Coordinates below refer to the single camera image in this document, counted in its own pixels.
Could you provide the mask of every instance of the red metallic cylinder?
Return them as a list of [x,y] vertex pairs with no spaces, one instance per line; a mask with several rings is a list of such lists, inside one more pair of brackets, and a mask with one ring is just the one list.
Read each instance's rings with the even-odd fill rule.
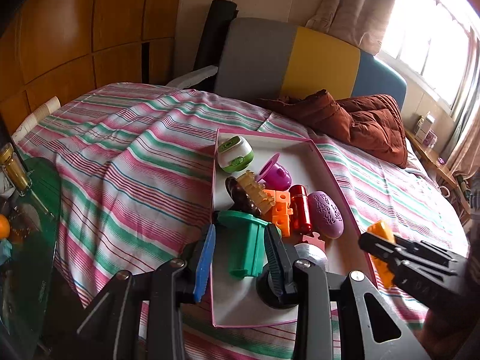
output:
[[293,215],[290,228],[300,234],[309,234],[313,228],[308,210],[307,190],[303,185],[292,185],[290,192],[290,208]]

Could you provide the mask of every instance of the window sill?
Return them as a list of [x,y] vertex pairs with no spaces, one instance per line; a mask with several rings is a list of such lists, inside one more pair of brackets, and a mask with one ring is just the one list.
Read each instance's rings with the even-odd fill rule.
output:
[[408,78],[416,83],[425,93],[427,93],[435,102],[441,107],[448,115],[452,114],[451,106],[440,97],[440,95],[435,92],[425,80],[416,72],[414,72],[406,63],[393,58],[391,55],[387,54],[385,51],[380,51],[375,58],[380,59],[382,62],[385,62],[398,74],[404,78]]

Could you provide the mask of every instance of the green glass table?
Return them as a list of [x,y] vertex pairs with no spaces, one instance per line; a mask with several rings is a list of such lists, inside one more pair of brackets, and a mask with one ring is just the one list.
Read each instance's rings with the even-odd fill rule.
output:
[[0,266],[0,325],[21,359],[42,331],[61,216],[61,178],[44,158],[25,160],[32,187],[10,198],[11,258]]

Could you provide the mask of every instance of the pink box on shelf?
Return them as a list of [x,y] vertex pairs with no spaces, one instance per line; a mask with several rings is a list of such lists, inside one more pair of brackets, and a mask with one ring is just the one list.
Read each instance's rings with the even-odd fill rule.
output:
[[[276,153],[278,163],[289,171],[293,184],[303,185],[308,193],[323,191],[335,202],[344,222],[344,231],[337,239],[325,239],[328,271],[347,275],[352,270],[362,271],[376,286],[374,268],[367,253],[358,247],[361,233],[357,221],[333,176],[328,164],[315,143],[308,138],[261,133],[241,129],[219,129],[215,142],[215,166],[213,170],[212,212],[228,210],[233,204],[225,188],[228,176],[238,177],[247,169],[232,175],[217,164],[217,148],[228,139],[240,135],[251,145],[253,161],[247,169],[257,174]],[[262,302],[256,293],[254,277],[242,280],[230,275],[229,231],[217,230],[217,244],[210,270],[212,324],[215,327],[240,328],[274,326],[297,320],[297,307],[288,310],[272,309]],[[301,236],[294,243],[301,242]]]

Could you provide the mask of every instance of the orange fruit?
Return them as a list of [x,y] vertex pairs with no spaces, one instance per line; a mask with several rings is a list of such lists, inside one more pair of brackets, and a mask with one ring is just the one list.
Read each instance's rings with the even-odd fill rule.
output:
[[8,219],[0,214],[0,239],[8,238],[10,235],[10,223]]

